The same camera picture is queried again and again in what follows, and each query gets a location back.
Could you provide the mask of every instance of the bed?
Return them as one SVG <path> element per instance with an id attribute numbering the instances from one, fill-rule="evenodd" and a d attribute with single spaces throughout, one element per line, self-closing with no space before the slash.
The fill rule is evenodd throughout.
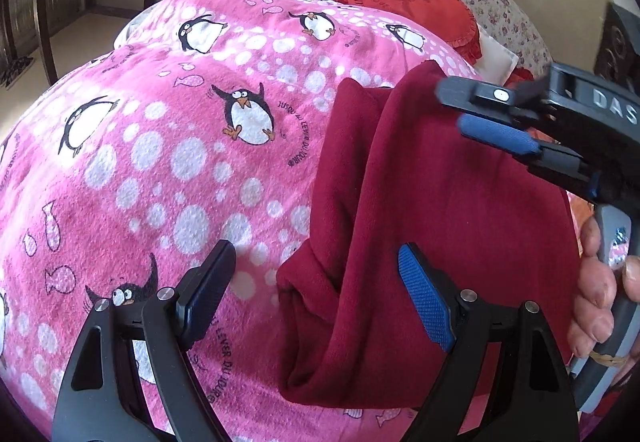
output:
<path id="1" fill-rule="evenodd" d="M 512 0 L 464 1 L 542 73 L 548 50 Z M 224 238 L 236 275 L 190 359 L 232 439 L 401 438 L 411 409 L 290 404 L 274 377 L 275 275 L 308 235 L 339 81 L 391 87 L 425 60 L 479 79 L 437 36 L 420 29 L 418 50 L 392 23 L 413 25 L 332 0 L 162 0 L 23 115 L 0 145 L 0 374 L 45 435 L 86 310 L 174 285 Z M 154 422 L 171 432 L 145 345 L 134 349 Z"/>

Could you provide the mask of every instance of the penguin foot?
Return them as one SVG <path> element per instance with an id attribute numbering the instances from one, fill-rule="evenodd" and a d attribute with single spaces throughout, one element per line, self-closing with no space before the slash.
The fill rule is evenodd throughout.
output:
<path id="1" fill-rule="evenodd" d="M 240 135 L 240 132 L 242 132 L 242 125 L 238 125 L 236 126 L 236 128 L 226 127 L 224 130 L 222 130 L 222 133 L 228 135 L 234 141 L 238 139 L 238 135 Z"/>

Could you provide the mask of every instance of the blue gripper pad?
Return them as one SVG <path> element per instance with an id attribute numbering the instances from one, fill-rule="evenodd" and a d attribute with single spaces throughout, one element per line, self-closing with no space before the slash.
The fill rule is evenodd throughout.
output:
<path id="1" fill-rule="evenodd" d="M 449 352 L 456 341 L 449 307 L 408 245 L 398 251 L 398 269 L 429 339 Z"/>

